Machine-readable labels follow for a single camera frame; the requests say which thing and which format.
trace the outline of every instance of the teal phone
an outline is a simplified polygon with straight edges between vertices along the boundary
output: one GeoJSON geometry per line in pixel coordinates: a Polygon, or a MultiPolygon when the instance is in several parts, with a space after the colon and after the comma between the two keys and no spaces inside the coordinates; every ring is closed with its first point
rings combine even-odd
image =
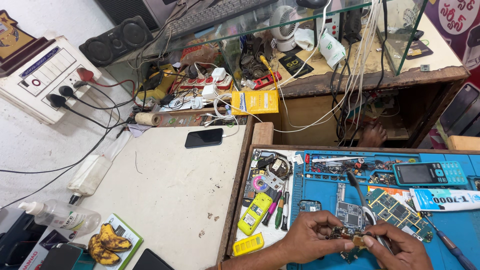
{"type": "Polygon", "coordinates": [[[398,186],[466,185],[467,177],[456,161],[399,163],[393,165],[398,186]]]}

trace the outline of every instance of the wooden frame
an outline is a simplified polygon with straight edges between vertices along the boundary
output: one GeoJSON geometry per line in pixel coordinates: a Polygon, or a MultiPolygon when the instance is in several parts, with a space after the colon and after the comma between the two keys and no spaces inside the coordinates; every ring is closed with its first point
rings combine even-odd
{"type": "Polygon", "coordinates": [[[225,222],[222,241],[218,251],[217,263],[225,259],[230,258],[232,254],[232,246],[235,242],[237,235],[237,223],[240,219],[240,211],[242,206],[243,197],[239,194],[243,194],[245,185],[247,182],[248,172],[250,164],[246,162],[248,157],[253,154],[253,149],[276,149],[276,150],[324,150],[324,151],[345,151],[349,153],[354,152],[389,152],[389,153],[401,153],[401,154],[469,154],[480,155],[480,151],[460,151],[460,150],[430,150],[430,149],[406,149],[406,148],[363,148],[363,147],[317,147],[317,146],[285,146],[285,145],[250,145],[247,156],[244,159],[239,160],[239,166],[237,167],[237,174],[235,176],[234,186],[232,190],[232,196],[230,198],[230,205],[228,206],[227,220],[225,222]],[[243,173],[239,173],[240,165],[243,167],[243,173]]]}

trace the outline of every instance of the keyboard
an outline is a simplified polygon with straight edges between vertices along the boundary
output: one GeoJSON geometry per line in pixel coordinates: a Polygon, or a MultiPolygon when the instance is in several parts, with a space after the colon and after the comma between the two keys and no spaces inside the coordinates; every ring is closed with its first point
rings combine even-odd
{"type": "Polygon", "coordinates": [[[223,4],[204,9],[198,13],[182,17],[170,23],[169,27],[172,29],[171,39],[207,29],[277,1],[278,0],[223,0],[223,4]]]}

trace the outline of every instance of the plastic bottle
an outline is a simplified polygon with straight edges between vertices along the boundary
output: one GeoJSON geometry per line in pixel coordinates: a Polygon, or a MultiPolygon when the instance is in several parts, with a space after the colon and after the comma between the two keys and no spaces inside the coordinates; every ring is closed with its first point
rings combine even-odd
{"type": "Polygon", "coordinates": [[[102,218],[97,212],[55,199],[44,203],[23,202],[18,208],[26,210],[27,214],[34,215],[36,224],[84,233],[93,232],[102,218]]]}

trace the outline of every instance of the red plug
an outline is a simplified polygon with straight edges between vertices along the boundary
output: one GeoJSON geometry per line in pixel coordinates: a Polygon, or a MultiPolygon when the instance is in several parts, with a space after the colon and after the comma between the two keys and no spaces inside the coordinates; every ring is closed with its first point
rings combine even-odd
{"type": "Polygon", "coordinates": [[[93,78],[93,72],[85,68],[77,68],[77,73],[80,76],[80,80],[84,82],[92,82],[95,83],[95,79],[93,78]]]}

